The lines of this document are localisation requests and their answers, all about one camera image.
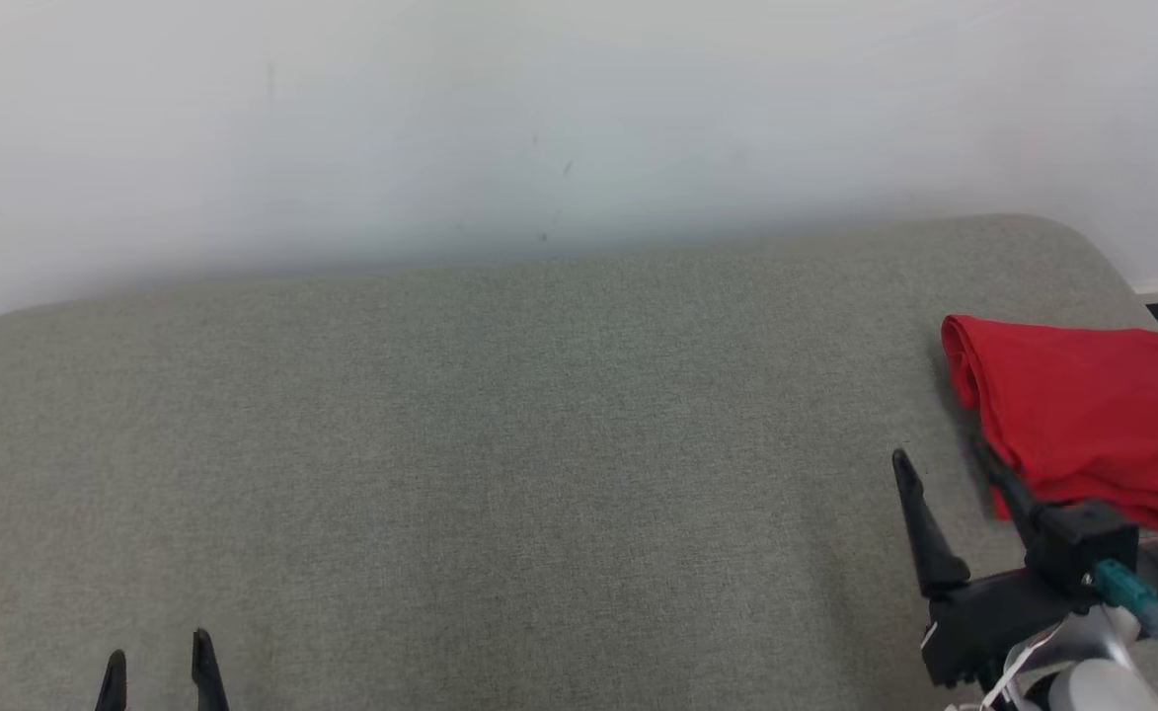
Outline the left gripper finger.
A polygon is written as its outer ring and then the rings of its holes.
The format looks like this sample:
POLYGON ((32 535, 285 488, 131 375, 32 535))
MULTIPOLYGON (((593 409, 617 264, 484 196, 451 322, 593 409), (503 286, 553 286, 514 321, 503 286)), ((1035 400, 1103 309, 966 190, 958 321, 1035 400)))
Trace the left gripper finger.
POLYGON ((96 711, 126 711, 127 701, 127 662, 124 651, 118 648, 110 653, 105 673, 102 675, 96 711))
POLYGON ((219 670, 217 651, 214 651, 211 635, 203 626, 198 626, 193 635, 192 680, 196 689, 196 710, 230 710, 221 670, 219 670))

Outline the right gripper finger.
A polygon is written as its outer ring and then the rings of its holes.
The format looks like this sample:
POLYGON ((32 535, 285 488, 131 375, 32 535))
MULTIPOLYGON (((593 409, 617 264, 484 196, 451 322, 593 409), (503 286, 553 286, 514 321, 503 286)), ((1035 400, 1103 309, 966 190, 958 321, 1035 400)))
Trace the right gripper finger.
POLYGON ((961 589, 970 580, 970 569, 953 552, 935 520, 923 496, 919 474, 904 449, 896 449, 891 454, 891 468, 913 554, 914 576, 922 598, 936 598, 961 589))
POLYGON ((972 454, 985 482, 998 491, 1023 544, 1034 544, 1038 540, 1039 505, 1018 474, 1004 463, 997 450, 988 441, 972 441, 972 454))

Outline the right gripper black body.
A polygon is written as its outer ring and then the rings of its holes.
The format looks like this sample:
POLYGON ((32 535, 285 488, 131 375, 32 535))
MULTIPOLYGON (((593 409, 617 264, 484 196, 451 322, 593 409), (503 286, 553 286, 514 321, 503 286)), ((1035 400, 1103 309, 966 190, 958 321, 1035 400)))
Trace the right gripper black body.
POLYGON ((1063 591, 1031 570, 921 592, 929 602, 923 666, 932 684, 948 688, 975 682, 1016 645, 1098 603, 1092 587, 1063 591))

